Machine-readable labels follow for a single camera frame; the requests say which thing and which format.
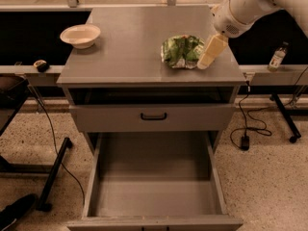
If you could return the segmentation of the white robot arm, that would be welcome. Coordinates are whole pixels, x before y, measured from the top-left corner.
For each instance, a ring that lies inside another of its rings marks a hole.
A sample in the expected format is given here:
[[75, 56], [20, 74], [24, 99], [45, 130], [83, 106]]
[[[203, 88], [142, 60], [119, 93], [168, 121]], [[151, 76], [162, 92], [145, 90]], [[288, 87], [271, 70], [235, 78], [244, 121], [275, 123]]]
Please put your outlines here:
[[205, 42], [197, 67], [206, 69], [228, 46], [228, 40], [247, 32], [261, 17], [283, 9], [308, 36], [308, 0], [224, 0], [211, 9], [212, 33]]

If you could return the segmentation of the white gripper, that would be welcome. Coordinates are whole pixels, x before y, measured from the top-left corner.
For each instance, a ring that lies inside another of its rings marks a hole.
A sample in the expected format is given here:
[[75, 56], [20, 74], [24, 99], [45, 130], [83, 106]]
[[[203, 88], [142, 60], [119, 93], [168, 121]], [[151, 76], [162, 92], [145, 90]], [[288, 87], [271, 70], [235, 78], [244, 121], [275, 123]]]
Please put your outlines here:
[[214, 27], [219, 34], [210, 35], [198, 62], [199, 69], [209, 67], [228, 46], [228, 38], [237, 38], [254, 23], [254, 0], [224, 0], [211, 8]]

